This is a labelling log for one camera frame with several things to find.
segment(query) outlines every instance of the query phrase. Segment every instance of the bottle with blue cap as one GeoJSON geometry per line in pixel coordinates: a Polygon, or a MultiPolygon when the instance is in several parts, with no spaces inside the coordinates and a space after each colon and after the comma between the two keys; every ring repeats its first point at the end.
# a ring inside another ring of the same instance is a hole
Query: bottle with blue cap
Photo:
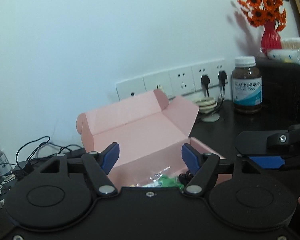
{"type": "Polygon", "coordinates": [[[10,178],[11,172],[12,172],[11,165],[8,163],[5,154],[2,152],[2,150],[0,150],[0,175],[7,175],[7,176],[2,176],[1,180],[10,178]]]}

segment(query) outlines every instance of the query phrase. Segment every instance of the open cardboard box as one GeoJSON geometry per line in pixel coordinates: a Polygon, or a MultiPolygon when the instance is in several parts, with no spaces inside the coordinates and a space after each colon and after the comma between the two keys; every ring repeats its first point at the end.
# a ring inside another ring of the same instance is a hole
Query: open cardboard box
{"type": "MultiPolygon", "coordinates": [[[[162,91],[154,90],[80,114],[77,131],[87,152],[101,152],[112,142],[119,144],[119,159],[108,175],[118,189],[145,185],[159,172],[175,176],[187,170],[181,157],[184,143],[200,153],[218,154],[189,138],[198,110],[183,97],[169,103],[162,91]]],[[[223,175],[218,180],[228,178],[223,175]]]]}

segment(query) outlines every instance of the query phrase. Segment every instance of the bottle label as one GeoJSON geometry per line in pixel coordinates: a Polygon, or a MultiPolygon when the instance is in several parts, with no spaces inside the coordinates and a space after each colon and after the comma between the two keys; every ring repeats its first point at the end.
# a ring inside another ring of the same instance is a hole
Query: bottle label
{"type": "Polygon", "coordinates": [[[241,106],[257,106],[262,102],[262,78],[232,79],[233,102],[241,106]]]}
{"type": "Polygon", "coordinates": [[[3,154],[0,156],[0,164],[1,163],[4,164],[0,165],[0,175],[6,175],[7,173],[10,172],[11,167],[9,164],[6,164],[8,163],[8,160],[3,154]]]}

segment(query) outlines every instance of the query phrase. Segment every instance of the power outlet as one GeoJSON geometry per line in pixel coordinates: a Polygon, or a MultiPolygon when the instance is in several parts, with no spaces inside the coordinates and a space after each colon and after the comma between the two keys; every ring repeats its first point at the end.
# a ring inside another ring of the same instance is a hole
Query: power outlet
{"type": "Polygon", "coordinates": [[[173,90],[168,71],[144,76],[143,81],[145,83],[146,91],[160,89],[169,99],[173,98],[173,90]]]}
{"type": "Polygon", "coordinates": [[[195,92],[191,67],[177,68],[169,71],[173,94],[181,96],[195,92]]]}
{"type": "Polygon", "coordinates": [[[116,84],[115,86],[117,88],[120,101],[146,92],[146,87],[142,77],[126,80],[116,84]]]}
{"type": "Polygon", "coordinates": [[[226,69],[226,61],[224,59],[211,60],[193,65],[191,70],[194,78],[195,90],[202,90],[201,77],[203,75],[208,75],[210,78],[209,87],[219,85],[219,71],[226,69]]]}

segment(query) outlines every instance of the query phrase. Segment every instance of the red vase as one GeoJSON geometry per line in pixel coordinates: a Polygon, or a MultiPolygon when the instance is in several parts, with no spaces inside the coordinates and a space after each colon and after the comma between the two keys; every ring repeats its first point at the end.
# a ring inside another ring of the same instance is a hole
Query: red vase
{"type": "Polygon", "coordinates": [[[261,40],[261,48],[265,53],[268,49],[281,49],[280,36],[275,30],[275,22],[266,21],[264,24],[265,32],[261,40]]]}

